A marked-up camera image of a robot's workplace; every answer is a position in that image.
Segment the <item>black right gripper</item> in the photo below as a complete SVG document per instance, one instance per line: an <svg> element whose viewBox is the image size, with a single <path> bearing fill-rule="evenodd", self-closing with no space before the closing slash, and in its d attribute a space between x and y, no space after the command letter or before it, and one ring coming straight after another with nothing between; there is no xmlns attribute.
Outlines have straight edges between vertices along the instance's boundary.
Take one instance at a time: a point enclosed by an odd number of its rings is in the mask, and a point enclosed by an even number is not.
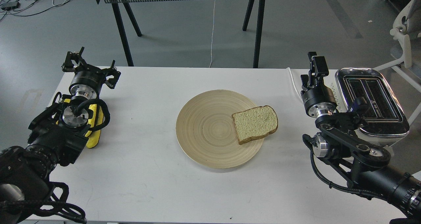
<svg viewBox="0 0 421 224"><path fill-rule="evenodd" d="M308 116L332 114L337 103L332 89L324 84L324 77L329 75L325 57L318 56L317 52L308 52L308 58L310 60L309 74L301 75L301 98L305 112Z"/></svg>

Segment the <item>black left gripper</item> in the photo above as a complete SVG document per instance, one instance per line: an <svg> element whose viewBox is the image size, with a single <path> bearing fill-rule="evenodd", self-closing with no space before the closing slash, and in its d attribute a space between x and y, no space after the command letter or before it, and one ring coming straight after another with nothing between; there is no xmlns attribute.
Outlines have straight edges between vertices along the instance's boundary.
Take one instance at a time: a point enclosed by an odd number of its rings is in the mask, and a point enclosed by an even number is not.
<svg viewBox="0 0 421 224"><path fill-rule="evenodd" d="M121 75L115 67L115 60L108 68L88 70L88 64L82 57L84 49L81 47L78 52L68 51L62 64L63 72L75 72L69 86L70 94L76 96L83 92L88 96L99 96L103 84L114 89Z"/></svg>

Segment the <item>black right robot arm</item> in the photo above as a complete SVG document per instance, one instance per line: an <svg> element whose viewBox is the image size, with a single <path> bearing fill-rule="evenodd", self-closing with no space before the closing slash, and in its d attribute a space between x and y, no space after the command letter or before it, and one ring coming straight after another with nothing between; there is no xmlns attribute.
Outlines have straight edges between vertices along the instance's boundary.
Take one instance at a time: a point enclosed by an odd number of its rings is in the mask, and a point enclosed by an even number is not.
<svg viewBox="0 0 421 224"><path fill-rule="evenodd" d="M316 176L329 188L388 202L405 218L391 224L420 223L420 181L389 165L391 153L375 142L401 138L409 124L382 74L370 68L335 73L336 91L325 85L323 56L309 52L310 69L301 75L305 112L320 130L302 136Z"/></svg>

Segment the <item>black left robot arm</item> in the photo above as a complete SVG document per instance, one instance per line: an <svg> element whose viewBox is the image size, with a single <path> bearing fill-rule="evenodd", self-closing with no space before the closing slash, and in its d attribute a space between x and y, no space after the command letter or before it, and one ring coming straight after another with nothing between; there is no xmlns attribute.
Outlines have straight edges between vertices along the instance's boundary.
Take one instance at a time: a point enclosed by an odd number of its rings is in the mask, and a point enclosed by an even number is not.
<svg viewBox="0 0 421 224"><path fill-rule="evenodd" d="M75 75L69 94L58 92L52 104L31 121L28 146L1 151L1 223L17 224L31 215L58 215L86 224L80 207L68 203L69 187L52 182L57 165L74 164L84 148L99 142L110 120L107 104L99 97L103 85L114 89L120 72L113 61L108 68L88 64L79 52L68 52L63 72Z"/></svg>

